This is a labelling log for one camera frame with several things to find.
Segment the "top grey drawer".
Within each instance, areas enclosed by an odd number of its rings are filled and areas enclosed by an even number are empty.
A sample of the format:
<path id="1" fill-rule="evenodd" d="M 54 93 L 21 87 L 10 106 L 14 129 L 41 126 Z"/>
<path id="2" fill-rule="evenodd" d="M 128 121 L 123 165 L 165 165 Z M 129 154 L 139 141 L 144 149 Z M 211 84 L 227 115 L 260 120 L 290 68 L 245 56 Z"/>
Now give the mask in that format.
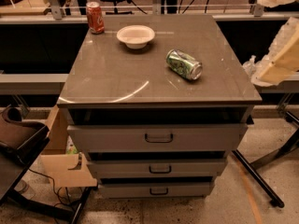
<path id="1" fill-rule="evenodd" d="M 84 152 L 227 151 L 238 147 L 247 125 L 69 125 L 67 130 Z"/>

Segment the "grey drawer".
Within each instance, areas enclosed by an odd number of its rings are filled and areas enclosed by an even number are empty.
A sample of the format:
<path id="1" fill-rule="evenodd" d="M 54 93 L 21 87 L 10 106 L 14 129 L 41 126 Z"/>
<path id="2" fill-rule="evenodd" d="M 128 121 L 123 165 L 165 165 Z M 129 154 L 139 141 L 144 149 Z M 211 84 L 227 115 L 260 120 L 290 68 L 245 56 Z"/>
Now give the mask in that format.
<path id="1" fill-rule="evenodd" d="M 87 164 L 97 179 L 217 176 L 225 166 L 226 159 L 94 161 Z"/>
<path id="2" fill-rule="evenodd" d="M 100 185 L 99 192 L 105 199 L 200 197 L 213 188 L 213 182 L 120 184 Z"/>
<path id="3" fill-rule="evenodd" d="M 227 151 L 238 147 L 247 125 L 69 125 L 67 130 L 84 152 Z"/>

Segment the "bottom grey drawer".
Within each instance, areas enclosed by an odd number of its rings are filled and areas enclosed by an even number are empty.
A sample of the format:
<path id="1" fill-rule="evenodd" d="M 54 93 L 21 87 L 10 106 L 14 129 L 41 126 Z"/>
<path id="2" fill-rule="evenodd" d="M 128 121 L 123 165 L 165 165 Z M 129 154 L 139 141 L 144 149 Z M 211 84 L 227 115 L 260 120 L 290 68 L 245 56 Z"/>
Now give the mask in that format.
<path id="1" fill-rule="evenodd" d="M 105 199 L 200 197 L 213 188 L 213 182 L 120 184 L 100 185 L 99 192 Z"/>

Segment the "black metal stand leg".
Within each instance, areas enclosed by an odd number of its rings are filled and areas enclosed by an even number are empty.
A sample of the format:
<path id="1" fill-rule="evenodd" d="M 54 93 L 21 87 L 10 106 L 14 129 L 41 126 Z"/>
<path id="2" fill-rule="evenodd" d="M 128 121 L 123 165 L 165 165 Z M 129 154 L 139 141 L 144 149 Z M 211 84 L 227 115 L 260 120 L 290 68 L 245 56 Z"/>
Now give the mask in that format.
<path id="1" fill-rule="evenodd" d="M 284 201 L 265 177 L 265 172 L 273 170 L 299 148 L 299 118 L 287 111 L 282 119 L 257 119 L 249 126 L 243 139 L 242 148 L 234 151 L 234 156 L 261 187 L 274 207 L 283 208 Z"/>

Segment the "white paper bowl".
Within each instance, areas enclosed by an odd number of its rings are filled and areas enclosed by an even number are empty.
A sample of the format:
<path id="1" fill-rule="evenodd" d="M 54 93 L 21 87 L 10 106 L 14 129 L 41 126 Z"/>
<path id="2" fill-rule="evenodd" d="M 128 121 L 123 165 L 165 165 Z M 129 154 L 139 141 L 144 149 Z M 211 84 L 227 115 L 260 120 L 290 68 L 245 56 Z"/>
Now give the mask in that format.
<path id="1" fill-rule="evenodd" d="M 155 37 L 155 32 L 145 25 L 130 25 L 117 32 L 117 38 L 129 49 L 143 49 Z"/>

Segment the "grey drawer cabinet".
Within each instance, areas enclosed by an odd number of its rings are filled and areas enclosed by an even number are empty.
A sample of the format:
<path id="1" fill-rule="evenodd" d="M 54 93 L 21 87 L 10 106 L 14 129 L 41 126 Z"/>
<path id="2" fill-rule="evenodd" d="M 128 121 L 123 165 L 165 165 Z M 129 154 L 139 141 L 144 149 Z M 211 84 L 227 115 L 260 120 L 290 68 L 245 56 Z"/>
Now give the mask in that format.
<path id="1" fill-rule="evenodd" d="M 145 25 L 155 37 L 129 49 L 117 32 Z M 193 81 L 166 62 L 171 49 L 203 65 Z M 105 31 L 87 34 L 58 99 L 69 125 L 246 124 L 260 102 L 233 50 L 208 15 L 108 16 Z M 84 152 L 89 162 L 226 159 L 227 151 Z M 104 178 L 98 185 L 215 182 L 217 176 Z"/>

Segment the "red soda can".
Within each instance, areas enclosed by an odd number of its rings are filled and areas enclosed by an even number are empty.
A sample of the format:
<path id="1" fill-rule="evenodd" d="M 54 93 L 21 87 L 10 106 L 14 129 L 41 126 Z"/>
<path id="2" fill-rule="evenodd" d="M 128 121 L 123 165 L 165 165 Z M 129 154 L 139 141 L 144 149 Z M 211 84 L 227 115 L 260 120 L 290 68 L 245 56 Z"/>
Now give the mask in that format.
<path id="1" fill-rule="evenodd" d="M 89 28 L 93 34 L 101 34 L 105 31 L 102 9 L 98 2 L 88 2 L 86 4 L 86 14 Z"/>

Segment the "clear sanitizer bottle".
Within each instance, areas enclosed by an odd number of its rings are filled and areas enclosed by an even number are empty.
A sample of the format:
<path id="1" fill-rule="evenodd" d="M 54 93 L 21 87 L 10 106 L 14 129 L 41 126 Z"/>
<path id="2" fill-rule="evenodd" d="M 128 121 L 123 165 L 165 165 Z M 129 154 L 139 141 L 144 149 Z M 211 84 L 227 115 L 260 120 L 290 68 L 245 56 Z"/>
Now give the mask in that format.
<path id="1" fill-rule="evenodd" d="M 256 72 L 255 58 L 256 56 L 252 55 L 248 61 L 243 63 L 243 68 L 249 77 L 252 77 L 252 75 Z"/>

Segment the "dark brown chair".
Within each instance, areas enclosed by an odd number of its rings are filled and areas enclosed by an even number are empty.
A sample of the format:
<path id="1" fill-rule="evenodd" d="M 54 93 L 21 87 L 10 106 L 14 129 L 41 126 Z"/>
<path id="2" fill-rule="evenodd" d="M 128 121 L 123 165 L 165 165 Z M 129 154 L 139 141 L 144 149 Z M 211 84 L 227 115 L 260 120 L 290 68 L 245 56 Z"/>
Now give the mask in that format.
<path id="1" fill-rule="evenodd" d="M 23 121 L 15 107 L 9 106 L 0 113 L 0 204 L 49 142 L 48 132 L 44 123 Z"/>

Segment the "middle grey drawer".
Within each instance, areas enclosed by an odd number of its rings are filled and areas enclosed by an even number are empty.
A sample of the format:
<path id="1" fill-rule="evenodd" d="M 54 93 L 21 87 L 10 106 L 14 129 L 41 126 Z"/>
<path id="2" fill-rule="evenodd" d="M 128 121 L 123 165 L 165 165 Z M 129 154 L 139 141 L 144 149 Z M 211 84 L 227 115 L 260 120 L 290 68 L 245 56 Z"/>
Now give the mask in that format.
<path id="1" fill-rule="evenodd" d="M 225 166 L 226 159 L 94 161 L 87 164 L 97 179 L 217 176 Z"/>

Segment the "cardboard box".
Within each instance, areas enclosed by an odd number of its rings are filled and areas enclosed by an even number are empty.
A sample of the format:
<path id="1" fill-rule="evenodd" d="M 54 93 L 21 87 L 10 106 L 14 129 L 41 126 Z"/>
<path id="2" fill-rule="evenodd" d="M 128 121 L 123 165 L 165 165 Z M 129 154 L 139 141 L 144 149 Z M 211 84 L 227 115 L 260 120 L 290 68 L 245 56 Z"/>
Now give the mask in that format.
<path id="1" fill-rule="evenodd" d="M 50 141 L 41 154 L 46 174 L 52 177 L 57 188 L 96 187 L 97 181 L 87 168 L 84 155 L 67 154 L 67 121 L 63 112 L 55 105 L 46 120 Z"/>

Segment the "green soda can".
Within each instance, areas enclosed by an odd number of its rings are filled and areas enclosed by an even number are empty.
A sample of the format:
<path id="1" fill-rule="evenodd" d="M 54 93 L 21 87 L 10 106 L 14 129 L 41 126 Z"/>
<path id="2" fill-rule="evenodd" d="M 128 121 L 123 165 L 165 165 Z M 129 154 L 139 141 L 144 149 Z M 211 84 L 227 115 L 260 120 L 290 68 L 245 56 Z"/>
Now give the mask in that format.
<path id="1" fill-rule="evenodd" d="M 166 62 L 174 72 L 190 81 L 198 79 L 203 71 L 201 62 L 179 49 L 171 49 L 166 55 Z"/>

